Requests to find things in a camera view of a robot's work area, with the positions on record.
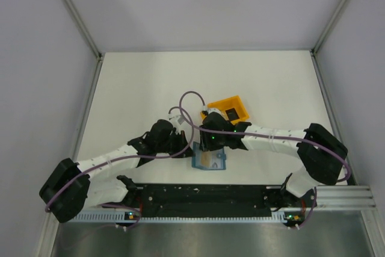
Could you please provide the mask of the silver card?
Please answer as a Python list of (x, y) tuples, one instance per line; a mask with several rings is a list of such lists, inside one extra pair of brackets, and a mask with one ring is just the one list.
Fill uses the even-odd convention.
[(226, 169), (226, 160), (221, 158), (211, 159), (210, 167), (211, 170), (225, 170)]

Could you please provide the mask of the gold credit card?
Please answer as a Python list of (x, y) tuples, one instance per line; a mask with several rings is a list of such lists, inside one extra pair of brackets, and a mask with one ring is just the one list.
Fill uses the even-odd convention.
[(204, 168), (210, 168), (210, 166), (211, 166), (211, 154), (209, 152), (203, 152), (201, 154), (200, 165)]

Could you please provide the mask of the blue leather card holder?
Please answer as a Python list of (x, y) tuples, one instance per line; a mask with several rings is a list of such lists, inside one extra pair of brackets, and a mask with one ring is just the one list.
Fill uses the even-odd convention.
[(227, 155), (224, 149), (204, 152), (197, 142), (193, 143), (194, 156), (191, 158), (191, 167), (199, 170), (225, 170)]

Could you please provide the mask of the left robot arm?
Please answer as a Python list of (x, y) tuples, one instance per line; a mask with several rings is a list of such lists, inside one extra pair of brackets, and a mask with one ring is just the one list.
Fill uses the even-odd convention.
[(129, 171), (153, 160), (190, 157), (192, 142), (184, 130), (161, 119), (142, 136), (114, 151), (82, 161), (66, 158), (39, 191), (45, 211), (66, 223), (83, 209), (109, 203), (131, 206), (138, 188), (128, 176)]

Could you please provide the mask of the yellow plastic bin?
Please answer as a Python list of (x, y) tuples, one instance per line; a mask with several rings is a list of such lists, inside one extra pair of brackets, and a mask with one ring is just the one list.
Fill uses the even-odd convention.
[(245, 122), (249, 119), (249, 114), (239, 96), (232, 96), (231, 98), (211, 102), (204, 105), (203, 108), (204, 110), (200, 113), (202, 119), (205, 119), (210, 112), (220, 113), (233, 125), (239, 122)]

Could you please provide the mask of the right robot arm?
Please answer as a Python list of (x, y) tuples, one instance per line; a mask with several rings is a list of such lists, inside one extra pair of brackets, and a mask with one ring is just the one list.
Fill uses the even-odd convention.
[(346, 162), (348, 149), (318, 123), (302, 130), (266, 128), (250, 122), (234, 125), (220, 113), (211, 112), (199, 131), (202, 151), (229, 147), (265, 150), (299, 159), (301, 168), (290, 173), (281, 186), (280, 197), (287, 206), (295, 206), (318, 185), (336, 185), (351, 175)]

